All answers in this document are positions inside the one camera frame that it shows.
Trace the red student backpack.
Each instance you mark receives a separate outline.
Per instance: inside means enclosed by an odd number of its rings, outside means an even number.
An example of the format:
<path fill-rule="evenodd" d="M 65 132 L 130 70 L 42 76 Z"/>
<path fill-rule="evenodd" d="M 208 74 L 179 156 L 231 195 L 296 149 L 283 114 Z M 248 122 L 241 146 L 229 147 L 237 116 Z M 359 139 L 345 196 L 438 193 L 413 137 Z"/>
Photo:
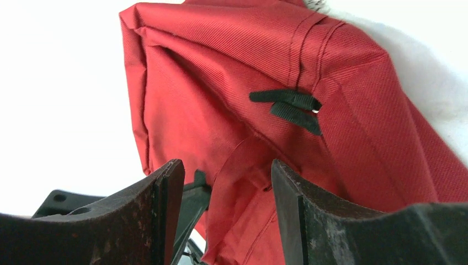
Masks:
<path fill-rule="evenodd" d="M 211 187 L 208 264 L 284 264 L 275 159 L 383 212 L 467 201 L 467 168 L 401 89 L 389 54 L 302 1 L 138 3 L 119 14 L 143 171 Z"/>

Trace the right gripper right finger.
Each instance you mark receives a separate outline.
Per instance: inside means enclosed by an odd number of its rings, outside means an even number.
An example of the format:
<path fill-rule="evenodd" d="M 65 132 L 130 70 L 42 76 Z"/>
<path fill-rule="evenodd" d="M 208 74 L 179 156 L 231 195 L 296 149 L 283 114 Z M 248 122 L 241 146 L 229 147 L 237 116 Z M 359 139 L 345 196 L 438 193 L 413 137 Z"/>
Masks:
<path fill-rule="evenodd" d="M 280 160 L 272 187 L 286 264 L 466 264 L 467 204 L 372 210 L 305 180 Z"/>

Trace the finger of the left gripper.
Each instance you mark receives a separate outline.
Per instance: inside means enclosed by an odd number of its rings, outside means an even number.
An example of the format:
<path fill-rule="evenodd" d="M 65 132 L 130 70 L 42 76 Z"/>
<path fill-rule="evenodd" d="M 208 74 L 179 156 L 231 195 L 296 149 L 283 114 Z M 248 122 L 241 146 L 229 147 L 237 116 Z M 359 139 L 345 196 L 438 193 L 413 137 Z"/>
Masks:
<path fill-rule="evenodd" d="M 200 170 L 194 173 L 194 182 L 183 188 L 182 203 L 175 240 L 173 245 L 172 264 L 178 264 L 185 256 L 191 264 L 204 264 L 201 260 L 202 249 L 190 238 L 195 226 L 208 210 L 211 197 L 211 187 L 206 183 L 206 174 Z"/>

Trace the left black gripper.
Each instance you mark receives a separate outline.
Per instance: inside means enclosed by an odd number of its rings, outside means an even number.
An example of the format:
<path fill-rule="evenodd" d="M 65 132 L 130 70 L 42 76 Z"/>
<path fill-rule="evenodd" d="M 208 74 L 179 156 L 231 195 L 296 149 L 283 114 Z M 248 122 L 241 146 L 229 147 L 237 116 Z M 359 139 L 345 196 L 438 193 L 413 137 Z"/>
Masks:
<path fill-rule="evenodd" d="M 96 219 L 107 214 L 94 203 L 104 197 L 53 190 L 33 214 L 32 218 L 45 219 Z"/>

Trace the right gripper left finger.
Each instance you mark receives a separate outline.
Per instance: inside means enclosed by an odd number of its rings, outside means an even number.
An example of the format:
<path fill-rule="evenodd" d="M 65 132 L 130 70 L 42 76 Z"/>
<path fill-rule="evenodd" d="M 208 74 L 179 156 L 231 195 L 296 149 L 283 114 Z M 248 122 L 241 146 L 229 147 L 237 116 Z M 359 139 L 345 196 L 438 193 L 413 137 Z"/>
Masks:
<path fill-rule="evenodd" d="M 68 215 L 1 215 L 2 264 L 171 264 L 185 170 L 148 177 Z"/>

